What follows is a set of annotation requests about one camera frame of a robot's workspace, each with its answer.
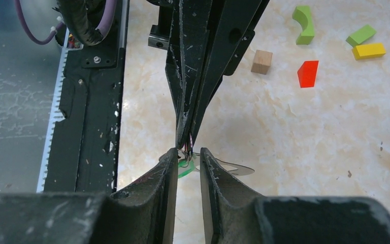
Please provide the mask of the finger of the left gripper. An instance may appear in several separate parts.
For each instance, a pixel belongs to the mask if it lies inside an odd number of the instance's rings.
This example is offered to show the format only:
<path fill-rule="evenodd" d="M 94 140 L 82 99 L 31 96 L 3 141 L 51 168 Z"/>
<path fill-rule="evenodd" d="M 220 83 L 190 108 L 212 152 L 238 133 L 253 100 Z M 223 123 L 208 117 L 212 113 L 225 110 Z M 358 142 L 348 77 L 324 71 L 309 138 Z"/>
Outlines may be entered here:
<path fill-rule="evenodd" d="M 195 143 L 206 109 L 247 30 L 254 29 L 268 1 L 213 1 L 207 53 L 189 127 Z"/>
<path fill-rule="evenodd" d="M 175 147 L 183 148 L 207 53 L 213 1 L 173 3 L 165 71 L 176 114 Z"/>

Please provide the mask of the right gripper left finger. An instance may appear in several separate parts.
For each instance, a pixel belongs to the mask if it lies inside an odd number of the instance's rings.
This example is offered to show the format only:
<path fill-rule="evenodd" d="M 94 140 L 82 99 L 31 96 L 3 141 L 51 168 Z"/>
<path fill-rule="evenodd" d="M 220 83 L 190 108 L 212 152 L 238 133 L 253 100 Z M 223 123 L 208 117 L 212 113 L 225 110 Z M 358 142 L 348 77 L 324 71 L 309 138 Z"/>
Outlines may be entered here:
<path fill-rule="evenodd" d="M 113 194 L 0 194 L 0 243 L 171 243 L 178 151 Z"/>

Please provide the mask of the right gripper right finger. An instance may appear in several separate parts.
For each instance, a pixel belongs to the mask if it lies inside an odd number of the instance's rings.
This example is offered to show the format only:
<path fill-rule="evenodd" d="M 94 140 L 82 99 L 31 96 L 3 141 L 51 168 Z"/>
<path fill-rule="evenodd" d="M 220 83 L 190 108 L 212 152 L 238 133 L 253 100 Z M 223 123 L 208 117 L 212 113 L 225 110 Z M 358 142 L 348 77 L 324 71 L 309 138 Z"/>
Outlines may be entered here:
<path fill-rule="evenodd" d="M 264 196 L 200 152 L 206 243 L 390 243 L 390 214 L 368 197 Z"/>

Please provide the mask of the green key tag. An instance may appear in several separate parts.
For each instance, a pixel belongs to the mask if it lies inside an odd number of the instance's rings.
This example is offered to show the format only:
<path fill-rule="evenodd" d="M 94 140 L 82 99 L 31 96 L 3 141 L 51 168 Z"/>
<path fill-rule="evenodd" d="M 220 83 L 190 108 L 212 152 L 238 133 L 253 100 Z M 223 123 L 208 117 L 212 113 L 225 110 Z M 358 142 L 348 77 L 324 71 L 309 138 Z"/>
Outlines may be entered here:
<path fill-rule="evenodd" d="M 185 177 L 195 170 L 193 160 L 186 161 L 185 159 L 179 160 L 178 162 L 178 178 Z"/>

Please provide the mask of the silver split keyring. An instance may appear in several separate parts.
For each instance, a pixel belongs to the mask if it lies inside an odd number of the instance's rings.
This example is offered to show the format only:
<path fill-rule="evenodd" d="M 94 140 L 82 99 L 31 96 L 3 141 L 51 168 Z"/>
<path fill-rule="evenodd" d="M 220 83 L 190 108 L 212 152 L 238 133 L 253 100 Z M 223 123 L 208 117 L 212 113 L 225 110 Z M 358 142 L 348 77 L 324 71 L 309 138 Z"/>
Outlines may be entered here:
<path fill-rule="evenodd" d="M 184 155 L 185 161 L 190 162 L 193 157 L 193 139 L 191 133 L 188 134 L 188 140 L 185 142 L 181 151 Z"/>

